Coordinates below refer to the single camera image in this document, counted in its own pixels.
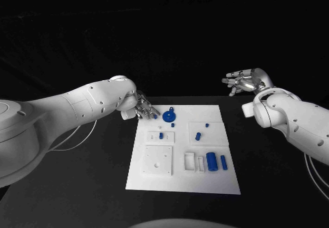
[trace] black table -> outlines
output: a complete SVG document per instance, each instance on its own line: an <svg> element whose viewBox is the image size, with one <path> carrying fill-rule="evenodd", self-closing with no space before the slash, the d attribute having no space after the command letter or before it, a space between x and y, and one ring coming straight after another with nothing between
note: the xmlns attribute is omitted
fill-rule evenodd
<svg viewBox="0 0 329 228"><path fill-rule="evenodd" d="M151 98L155 105L220 105L242 195L126 190L138 119L125 121L116 111L99 120L86 143L50 152L12 185L0 204L0 227L126 228L168 218L237 227L329 226L329 203L309 177L304 153L281 131L245 117L242 105L253 98ZM82 127L63 148L86 138L92 127ZM315 165L328 178L329 167Z"/></svg>

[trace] screw hole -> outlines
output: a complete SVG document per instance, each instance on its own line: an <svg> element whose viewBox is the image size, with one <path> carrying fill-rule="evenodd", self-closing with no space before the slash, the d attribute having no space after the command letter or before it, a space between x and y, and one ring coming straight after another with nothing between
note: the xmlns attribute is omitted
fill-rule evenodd
<svg viewBox="0 0 329 228"><path fill-rule="evenodd" d="M25 113L25 112L18 111L18 113L19 113L22 116L27 116L27 113Z"/></svg>
<svg viewBox="0 0 329 228"><path fill-rule="evenodd" d="M324 141L324 140L321 140L321 141L320 141L320 143L318 143L318 146L322 146L322 145L324 145L324 143L325 143L325 141Z"/></svg>

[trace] black backdrop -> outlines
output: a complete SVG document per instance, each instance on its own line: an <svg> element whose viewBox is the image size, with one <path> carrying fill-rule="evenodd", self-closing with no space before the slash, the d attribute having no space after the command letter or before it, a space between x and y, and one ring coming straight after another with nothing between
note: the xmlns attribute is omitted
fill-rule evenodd
<svg viewBox="0 0 329 228"><path fill-rule="evenodd" d="M276 1L90 1L0 6L2 99L32 100L126 75L149 96L229 95L260 67L307 101L329 101L322 6Z"/></svg>

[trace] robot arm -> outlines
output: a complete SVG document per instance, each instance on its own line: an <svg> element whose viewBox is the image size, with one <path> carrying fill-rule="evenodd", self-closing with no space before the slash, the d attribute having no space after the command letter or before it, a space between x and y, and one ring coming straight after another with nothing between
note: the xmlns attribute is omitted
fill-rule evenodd
<svg viewBox="0 0 329 228"><path fill-rule="evenodd" d="M0 100L0 187L32 172L61 134L115 110L125 120L161 115L126 76L35 101Z"/></svg>
<svg viewBox="0 0 329 228"><path fill-rule="evenodd" d="M329 110L275 87L260 68L234 72L227 77L223 82L233 87L230 96L243 91L256 93L255 101L243 105L246 117L255 116L262 127L279 129L288 141L329 165Z"/></svg>

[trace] cable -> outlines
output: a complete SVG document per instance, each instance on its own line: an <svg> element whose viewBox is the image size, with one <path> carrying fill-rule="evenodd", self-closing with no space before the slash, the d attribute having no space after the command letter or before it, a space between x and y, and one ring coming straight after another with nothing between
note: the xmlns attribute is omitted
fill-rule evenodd
<svg viewBox="0 0 329 228"><path fill-rule="evenodd" d="M89 136L86 137L86 139L83 140L83 142L89 139L89 137L90 137L90 135L92 135L92 133L93 133L93 130L94 130L94 128L96 128L96 124L97 124L97 120L96 120L96 123L94 123L94 127L93 127L93 129L92 129L92 132L90 132L90 134L89 134ZM71 147L70 149L66 149L66 150L54 150L54 151L70 151L70 150L73 150L77 146L74 146L74 147Z"/></svg>
<svg viewBox="0 0 329 228"><path fill-rule="evenodd" d="M70 135L70 137L54 148L51 148L48 150L48 152L53 151L56 148L58 148L69 141L69 139L74 136L74 134L76 134L77 130L80 129L80 127L82 126L77 127L77 129L76 129L74 133Z"/></svg>
<svg viewBox="0 0 329 228"><path fill-rule="evenodd" d="M318 185L318 183L317 183L317 181L315 181L315 179L314 179L314 176L312 176L312 173L311 173L311 167L309 167L309 163L308 163L308 159L307 159L307 153L305 153L304 155L305 155L305 163L307 163L308 171L309 171L309 174L311 174L311 178L312 178L312 180L314 180L314 182L315 182L315 185L318 186L318 188L320 188L320 190L321 190L324 196L325 196L325 197L328 198L328 200L329 200L329 197L327 196L324 190L321 189L321 187L320 187L320 185Z"/></svg>
<svg viewBox="0 0 329 228"><path fill-rule="evenodd" d="M321 177L321 174L318 173L318 170L317 170L317 168L315 168L315 165L314 165L312 157L311 157L311 156L309 156L309 160L311 160L312 167L314 167L314 169L315 169L315 173L317 173L317 175L318 175L318 177L320 177L322 183L329 187L329 184L324 181L324 179L322 179L322 177Z"/></svg>

